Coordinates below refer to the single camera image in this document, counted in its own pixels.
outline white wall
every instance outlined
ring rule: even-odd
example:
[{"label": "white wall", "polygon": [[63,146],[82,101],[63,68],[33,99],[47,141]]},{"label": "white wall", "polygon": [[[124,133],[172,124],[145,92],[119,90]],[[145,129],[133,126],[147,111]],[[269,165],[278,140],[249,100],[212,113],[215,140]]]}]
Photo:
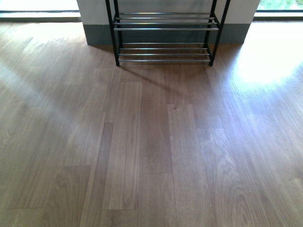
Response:
[{"label": "white wall", "polygon": [[[105,0],[77,0],[85,25],[108,25]],[[118,0],[122,12],[205,12],[210,11],[211,0]],[[231,0],[226,24],[250,24],[259,0]],[[216,15],[221,18],[225,0],[218,0]]]}]

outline metal shoe rack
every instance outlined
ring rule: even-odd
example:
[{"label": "metal shoe rack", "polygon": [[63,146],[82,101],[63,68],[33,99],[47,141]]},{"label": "metal shoe rack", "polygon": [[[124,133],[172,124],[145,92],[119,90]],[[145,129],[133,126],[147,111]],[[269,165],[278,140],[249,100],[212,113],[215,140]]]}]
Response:
[{"label": "metal shoe rack", "polygon": [[[210,12],[119,12],[114,0],[115,14],[112,17],[109,0],[105,0],[113,42],[116,65],[120,62],[208,62],[214,63],[230,0],[226,1],[219,22],[213,0]],[[198,43],[124,43],[124,31],[205,31],[204,41]],[[208,45],[210,32],[215,31],[214,47]]]}]

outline chrome rod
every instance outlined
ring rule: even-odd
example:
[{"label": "chrome rod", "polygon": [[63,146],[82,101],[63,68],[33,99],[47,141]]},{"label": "chrome rod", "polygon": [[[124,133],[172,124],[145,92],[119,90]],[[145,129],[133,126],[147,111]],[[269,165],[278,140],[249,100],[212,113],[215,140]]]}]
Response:
[{"label": "chrome rod", "polygon": [[166,12],[166,13],[138,13],[138,12],[131,12],[131,13],[119,13],[119,15],[210,15],[210,12],[201,12],[201,13],[181,13],[181,12]]},{"label": "chrome rod", "polygon": [[117,20],[213,20],[214,17],[117,17]]},{"label": "chrome rod", "polygon": [[146,22],[146,23],[118,23],[114,22],[115,25],[216,25],[217,23],[178,23],[178,22],[166,22],[166,23],[161,23],[161,22]]},{"label": "chrome rod", "polygon": [[120,56],[208,56],[207,53],[120,53]]},{"label": "chrome rod", "polygon": [[172,51],[177,51],[177,50],[207,50],[207,48],[121,48],[121,51],[130,51],[130,50],[172,50]]},{"label": "chrome rod", "polygon": [[180,60],[166,60],[166,59],[159,59],[159,60],[154,60],[154,59],[150,59],[150,60],[141,60],[141,59],[139,59],[139,60],[135,60],[135,59],[131,59],[131,60],[119,60],[119,61],[150,61],[150,62],[158,62],[158,61],[169,61],[169,62],[181,62],[181,61],[183,61],[183,62],[210,62],[210,60],[195,60],[195,59],[193,59],[193,60],[184,60],[184,59],[180,59]]},{"label": "chrome rod", "polygon": [[216,28],[114,28],[115,31],[147,31],[147,30],[158,30],[158,31],[218,31]]},{"label": "chrome rod", "polygon": [[123,43],[123,45],[184,45],[184,44],[188,44],[188,45],[193,45],[193,44],[200,44],[203,45],[204,43]]}]

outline wooden floor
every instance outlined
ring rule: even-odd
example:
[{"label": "wooden floor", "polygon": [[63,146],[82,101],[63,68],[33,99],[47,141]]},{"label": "wooden floor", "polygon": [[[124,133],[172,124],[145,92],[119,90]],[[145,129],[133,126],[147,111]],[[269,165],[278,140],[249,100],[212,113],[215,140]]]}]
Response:
[{"label": "wooden floor", "polygon": [[302,31],[118,68],[81,23],[1,23],[0,226],[302,227]]}]

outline gray baseboard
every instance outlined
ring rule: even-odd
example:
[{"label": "gray baseboard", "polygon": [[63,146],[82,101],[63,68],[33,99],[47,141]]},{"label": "gray baseboard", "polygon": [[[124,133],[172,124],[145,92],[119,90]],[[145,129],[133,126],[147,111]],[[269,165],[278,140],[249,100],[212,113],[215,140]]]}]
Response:
[{"label": "gray baseboard", "polygon": [[[109,25],[83,25],[88,45],[111,44]],[[242,44],[250,24],[225,24],[221,43]],[[214,43],[216,32],[211,32],[210,43]],[[124,42],[201,42],[203,31],[126,31]]]}]

